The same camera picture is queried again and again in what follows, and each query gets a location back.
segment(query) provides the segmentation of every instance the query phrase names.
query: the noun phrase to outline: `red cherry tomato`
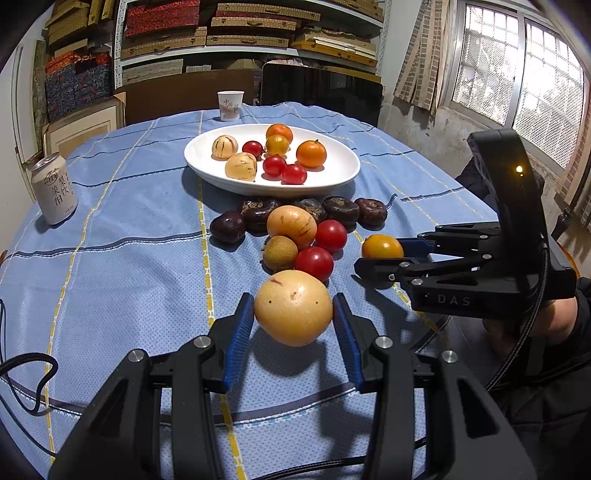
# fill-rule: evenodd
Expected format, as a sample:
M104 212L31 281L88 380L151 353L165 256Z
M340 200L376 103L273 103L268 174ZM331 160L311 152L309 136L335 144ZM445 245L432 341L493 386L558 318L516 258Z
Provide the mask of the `red cherry tomato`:
M267 157L262 163L262 169L270 177L280 177L287 166L287 162L279 155L272 155Z
M304 248L295 258L295 269L309 273L320 281L326 281L333 271L335 263L332 255L324 248Z
M250 140L250 142L246 142L242 146L242 151L244 153L251 153L256 157L256 159L259 159L259 157L262 155L262 150L262 145L256 140Z
M283 181L289 185L303 185L308 178L308 172L301 165L292 164L283 170Z
M325 220L318 226L316 245L330 253L342 250L347 243L347 230L336 220Z

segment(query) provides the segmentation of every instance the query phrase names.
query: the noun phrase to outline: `blue gripper pad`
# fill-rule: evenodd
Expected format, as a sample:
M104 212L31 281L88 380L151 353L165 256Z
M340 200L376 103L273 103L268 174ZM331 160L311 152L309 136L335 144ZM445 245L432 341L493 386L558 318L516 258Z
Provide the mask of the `blue gripper pad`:
M234 313L235 327L226 351L223 375L223 383L227 391L232 388L242 371L242 363L246 355L248 340L255 319L254 305L254 297L249 293L244 293Z

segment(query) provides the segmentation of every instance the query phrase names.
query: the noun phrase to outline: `curtain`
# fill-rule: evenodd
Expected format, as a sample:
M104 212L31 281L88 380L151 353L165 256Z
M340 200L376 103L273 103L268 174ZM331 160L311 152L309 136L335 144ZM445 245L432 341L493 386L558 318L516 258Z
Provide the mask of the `curtain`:
M394 96L432 115L439 104L446 64L449 0L423 0Z
M591 161L591 105L589 97L591 89L589 82L585 82L586 99L583 107L583 120L579 137L575 146L570 162L564 169L560 181L556 185L556 192L567 205L570 205L582 181L585 166ZM591 229L589 220L591 219L591 176L579 197L579 201L573 208L573 213L579 219L581 224Z

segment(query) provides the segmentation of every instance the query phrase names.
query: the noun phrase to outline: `orange fruit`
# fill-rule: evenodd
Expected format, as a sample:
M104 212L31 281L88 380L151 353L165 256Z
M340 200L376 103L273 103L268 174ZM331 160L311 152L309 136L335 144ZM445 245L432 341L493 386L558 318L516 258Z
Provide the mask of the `orange fruit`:
M294 134L291 132L291 129L284 124L274 124L267 128L266 138L269 138L271 135L281 135L285 137L289 143L293 142Z
M267 138L265 148L267 149L268 155L280 155L283 157L289 150L290 143L283 135L271 135Z
M404 258L400 242L393 236L370 235L363 242L361 256L364 258Z
M326 149L318 140L307 140L297 147L295 157L303 167L317 168L326 161Z

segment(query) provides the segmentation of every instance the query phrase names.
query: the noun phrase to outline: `metal screw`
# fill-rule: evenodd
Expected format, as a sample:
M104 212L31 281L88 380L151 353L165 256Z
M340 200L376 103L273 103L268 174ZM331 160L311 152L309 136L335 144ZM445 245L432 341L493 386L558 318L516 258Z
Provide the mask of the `metal screw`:
M443 358L443 361L447 362L448 364L454 364L457 362L457 353L453 350L445 350L441 354L441 358Z
M145 353L143 350L132 350L127 354L127 360L133 363L141 362L144 359Z
M378 346L380 348L384 348L384 349L390 348L394 344L392 339L390 337L386 337L386 336L377 337L374 341L375 341L376 346Z
M195 340L193 340L193 345L197 348L207 348L211 344L212 340L207 335L199 335Z

